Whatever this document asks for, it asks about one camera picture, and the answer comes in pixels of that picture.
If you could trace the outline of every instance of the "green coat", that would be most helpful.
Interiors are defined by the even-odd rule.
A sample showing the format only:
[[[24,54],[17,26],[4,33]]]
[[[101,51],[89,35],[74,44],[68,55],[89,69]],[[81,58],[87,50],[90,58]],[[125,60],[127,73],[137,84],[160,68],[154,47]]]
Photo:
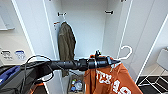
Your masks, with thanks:
[[[58,49],[60,60],[74,60],[75,37],[71,27],[63,22],[58,35]]]

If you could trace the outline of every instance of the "metal hook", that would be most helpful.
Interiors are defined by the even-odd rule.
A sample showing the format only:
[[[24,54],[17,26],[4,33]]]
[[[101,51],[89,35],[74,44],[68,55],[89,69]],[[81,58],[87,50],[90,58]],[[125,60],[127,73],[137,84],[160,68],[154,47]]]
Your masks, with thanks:
[[[113,11],[110,11],[110,12],[107,12],[107,11],[105,11],[106,13],[111,13],[111,14],[113,14]]]
[[[58,12],[58,16],[60,16],[60,15],[63,15],[63,16],[64,16],[64,15],[66,15],[66,12],[65,12],[64,14],[60,14],[60,13]]]

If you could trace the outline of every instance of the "hanging jacket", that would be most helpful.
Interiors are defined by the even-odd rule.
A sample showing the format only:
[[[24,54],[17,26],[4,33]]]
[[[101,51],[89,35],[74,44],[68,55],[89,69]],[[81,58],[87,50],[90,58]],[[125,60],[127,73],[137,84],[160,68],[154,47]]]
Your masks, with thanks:
[[[143,94],[121,63],[85,72],[85,94]]]
[[[63,22],[58,34],[58,49],[60,60],[74,60],[74,49],[75,49],[75,37],[71,27]],[[62,70],[62,77],[67,76],[68,71]]]

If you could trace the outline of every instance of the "orange t-shirt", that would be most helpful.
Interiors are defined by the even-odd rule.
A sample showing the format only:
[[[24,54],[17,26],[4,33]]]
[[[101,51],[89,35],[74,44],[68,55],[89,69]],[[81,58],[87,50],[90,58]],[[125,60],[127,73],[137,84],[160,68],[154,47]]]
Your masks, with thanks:
[[[121,63],[85,72],[85,94],[143,94]]]

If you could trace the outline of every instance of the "closet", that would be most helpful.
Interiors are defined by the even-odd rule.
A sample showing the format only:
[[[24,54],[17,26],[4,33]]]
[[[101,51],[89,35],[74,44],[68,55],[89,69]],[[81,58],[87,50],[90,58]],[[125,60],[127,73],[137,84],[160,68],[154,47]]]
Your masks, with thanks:
[[[119,58],[129,52],[120,50],[121,46],[131,46],[132,55],[122,62],[135,82],[168,13],[167,0],[12,0],[12,3],[34,54],[59,59],[57,36],[61,23],[66,21],[76,37],[75,59],[88,58],[96,50]],[[66,13],[65,19],[58,12]],[[66,94],[67,80],[61,78],[60,71],[54,74],[46,89],[49,93]]]

